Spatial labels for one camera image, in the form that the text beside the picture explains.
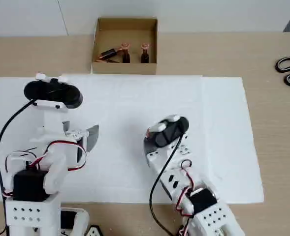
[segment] table surface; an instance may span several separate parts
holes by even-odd
[[[89,73],[92,36],[0,38],[0,76]],[[242,76],[265,202],[231,206],[249,236],[290,235],[290,87],[274,70],[290,56],[290,33],[160,33],[158,74]],[[148,205],[68,204],[89,211],[104,235],[164,235]],[[180,219],[168,205],[157,215],[176,231]],[[0,204],[0,229],[3,214]]]

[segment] black cable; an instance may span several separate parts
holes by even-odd
[[[2,136],[6,130],[6,128],[9,126],[9,124],[13,121],[13,119],[16,118],[16,116],[18,116],[22,111],[24,111],[28,106],[30,106],[31,104],[33,104],[37,99],[32,99],[30,102],[28,102],[26,105],[24,105],[20,110],[18,110],[15,114],[13,114],[12,117],[10,117],[10,119],[6,122],[6,124],[3,126],[1,132],[0,132],[0,142],[2,139]],[[1,195],[4,192],[4,186],[3,186],[3,181],[2,181],[2,177],[1,177],[1,171],[0,171],[0,190],[1,190]],[[2,235],[5,231],[6,231],[6,235],[9,236],[9,227],[7,226],[7,220],[6,220],[6,197],[2,197],[2,206],[3,206],[3,213],[4,213],[4,217],[5,217],[5,228],[2,232],[0,232],[0,235]]]
[[[183,136],[180,136],[178,143],[176,144],[173,152],[171,153],[170,157],[168,158],[168,160],[166,161],[164,167],[162,168],[162,170],[160,171],[158,177],[156,178],[154,185],[152,186],[151,190],[150,190],[150,196],[149,196],[149,207],[150,207],[150,212],[151,215],[153,216],[153,219],[155,220],[155,222],[169,235],[169,236],[173,236],[173,234],[157,219],[155,213],[154,213],[154,209],[153,209],[153,193],[155,190],[155,187],[158,183],[158,181],[160,180],[162,174],[164,173],[166,167],[168,166],[169,162],[171,161],[172,157],[174,156],[176,150],[178,149],[181,140],[182,140]]]

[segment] open cardboard box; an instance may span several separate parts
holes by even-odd
[[[155,74],[157,69],[157,25],[154,18],[99,18],[92,56],[93,73],[101,74]],[[109,49],[129,43],[130,63],[96,62]],[[141,63],[141,44],[149,43],[149,63]],[[122,54],[111,58],[122,62]]]

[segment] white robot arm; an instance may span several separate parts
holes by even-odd
[[[25,87],[25,96],[37,99],[32,109],[44,112],[44,126],[30,140],[32,151],[15,151],[6,158],[4,187],[6,221],[11,236],[83,236],[89,215],[83,209],[61,208],[59,190],[68,171],[84,167],[87,153],[98,139],[98,125],[70,130],[68,109],[81,105],[82,94],[63,77],[37,74]],[[97,228],[91,232],[102,235]]]
[[[185,144],[188,127],[186,118],[169,116],[150,127],[144,140],[149,167],[156,175],[163,171],[160,182],[175,210],[183,216],[183,228],[177,235],[244,236],[215,187],[198,174],[193,154]]]

